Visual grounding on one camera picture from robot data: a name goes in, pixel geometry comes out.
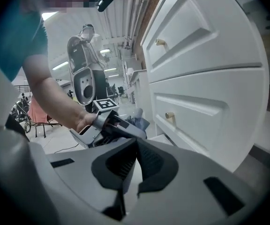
drawer knob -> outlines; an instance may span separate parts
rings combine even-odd
[[[166,112],[165,113],[165,118],[166,119],[169,119],[169,118],[172,118],[172,117],[174,117],[174,113],[173,112]]]
[[[161,39],[156,39],[155,44],[156,44],[156,46],[165,45],[165,41],[161,40]]]

red cloth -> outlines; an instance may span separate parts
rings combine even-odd
[[[31,99],[30,110],[28,111],[28,115],[30,116],[33,122],[47,122],[47,114],[39,106],[34,96],[32,96]]]

white cabinet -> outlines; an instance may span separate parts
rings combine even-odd
[[[267,58],[253,22],[235,0],[160,0],[142,47],[157,125],[177,146],[234,171],[268,100]]]

hand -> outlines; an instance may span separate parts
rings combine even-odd
[[[97,117],[95,113],[88,113],[86,111],[82,111],[79,116],[79,120],[77,121],[77,132],[81,132],[84,127],[87,125],[91,125],[94,119]]]

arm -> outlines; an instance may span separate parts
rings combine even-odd
[[[77,132],[94,120],[95,114],[87,113],[71,100],[52,78],[46,55],[27,57],[23,70],[35,99],[49,116]]]

